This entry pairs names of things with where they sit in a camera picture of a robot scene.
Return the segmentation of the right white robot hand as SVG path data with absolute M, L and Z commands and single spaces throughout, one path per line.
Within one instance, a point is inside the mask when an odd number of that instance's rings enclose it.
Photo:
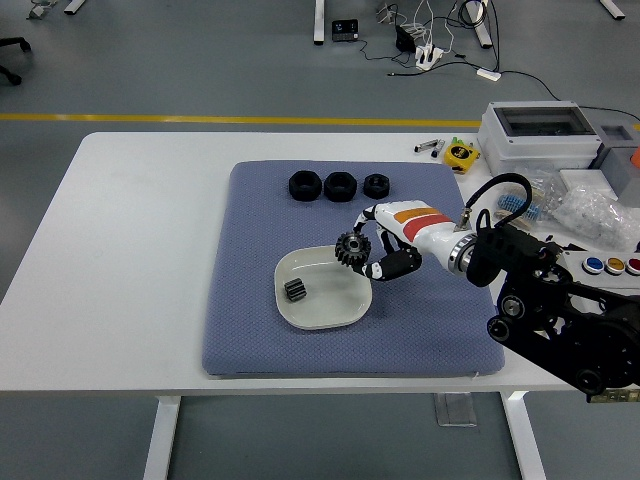
M 370 263 L 369 240 L 362 235 L 368 221 L 376 231 L 386 255 Z M 422 264 L 422 257 L 432 254 L 441 266 L 462 275 L 471 259 L 476 235 L 457 226 L 447 215 L 426 203 L 397 201 L 378 203 L 358 216 L 353 230 L 336 242 L 335 256 L 340 263 L 371 280 L 389 281 L 407 275 Z

